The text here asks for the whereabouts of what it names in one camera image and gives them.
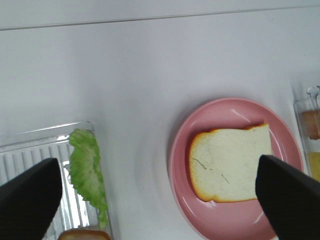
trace green lettuce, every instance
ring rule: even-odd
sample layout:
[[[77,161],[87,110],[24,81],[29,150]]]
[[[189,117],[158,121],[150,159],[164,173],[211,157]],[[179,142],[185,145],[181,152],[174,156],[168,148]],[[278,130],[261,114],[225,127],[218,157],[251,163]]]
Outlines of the green lettuce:
[[[76,129],[70,134],[69,143],[74,146],[70,156],[71,183],[83,200],[98,209],[99,227],[103,229],[108,225],[108,205],[97,140],[90,131]]]

